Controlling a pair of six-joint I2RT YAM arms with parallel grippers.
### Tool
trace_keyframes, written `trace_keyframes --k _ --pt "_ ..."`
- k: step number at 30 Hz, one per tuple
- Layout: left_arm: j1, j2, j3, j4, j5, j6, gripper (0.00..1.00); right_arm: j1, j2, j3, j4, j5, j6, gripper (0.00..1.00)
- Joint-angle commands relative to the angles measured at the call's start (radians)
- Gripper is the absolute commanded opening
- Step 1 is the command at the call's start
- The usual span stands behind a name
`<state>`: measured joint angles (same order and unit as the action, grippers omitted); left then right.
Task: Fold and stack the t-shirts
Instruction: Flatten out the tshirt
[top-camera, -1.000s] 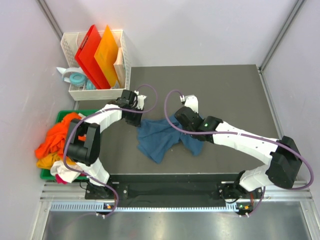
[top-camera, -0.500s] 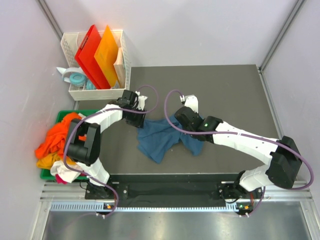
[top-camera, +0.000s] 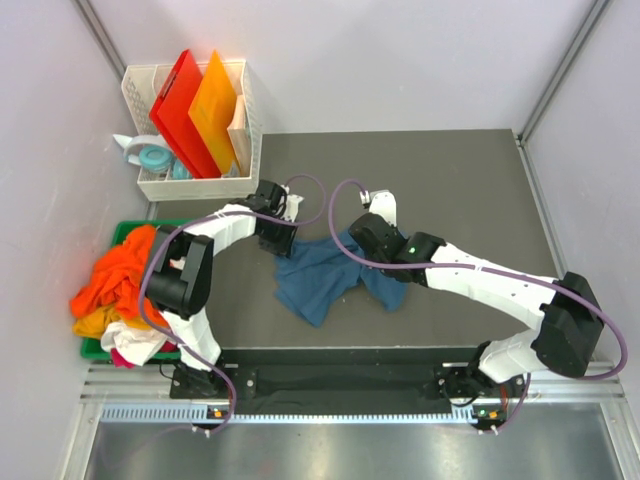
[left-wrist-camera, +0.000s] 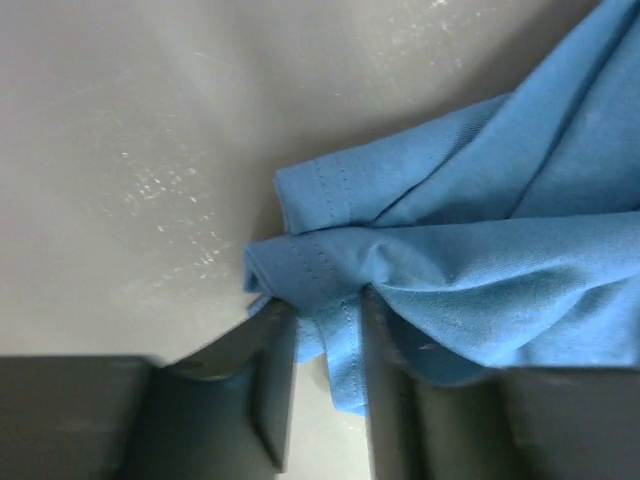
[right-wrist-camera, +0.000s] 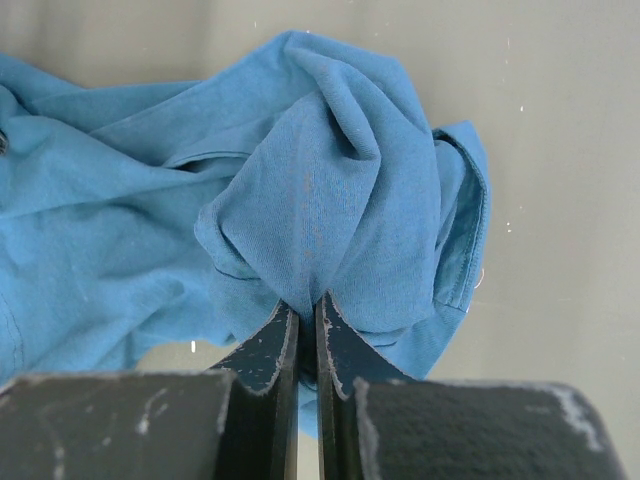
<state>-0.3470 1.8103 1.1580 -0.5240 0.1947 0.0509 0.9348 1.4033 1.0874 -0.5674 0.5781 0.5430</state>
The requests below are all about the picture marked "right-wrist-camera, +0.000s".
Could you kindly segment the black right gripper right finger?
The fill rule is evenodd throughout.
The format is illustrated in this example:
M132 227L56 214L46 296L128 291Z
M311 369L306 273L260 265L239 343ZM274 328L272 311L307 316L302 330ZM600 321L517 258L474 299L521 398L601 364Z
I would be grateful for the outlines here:
M323 479L363 479L360 444L375 447L377 432L359 432L356 387L372 383L414 383L347 321L331 291L314 307L318 386L320 473Z

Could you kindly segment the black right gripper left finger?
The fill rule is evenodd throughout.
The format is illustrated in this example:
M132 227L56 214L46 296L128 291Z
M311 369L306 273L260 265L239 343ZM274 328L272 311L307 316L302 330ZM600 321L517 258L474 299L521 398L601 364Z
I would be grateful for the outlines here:
M280 301L265 324L212 366L233 377L216 479L297 475L299 316Z

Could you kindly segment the blue t-shirt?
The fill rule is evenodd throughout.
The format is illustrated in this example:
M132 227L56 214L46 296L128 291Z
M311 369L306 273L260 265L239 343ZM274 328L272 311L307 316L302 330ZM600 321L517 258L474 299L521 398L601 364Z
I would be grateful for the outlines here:
M432 128L403 67L289 31L199 81L83 88L1 59L1 377L123 370L313 308L424 378L464 319L490 211L473 126Z

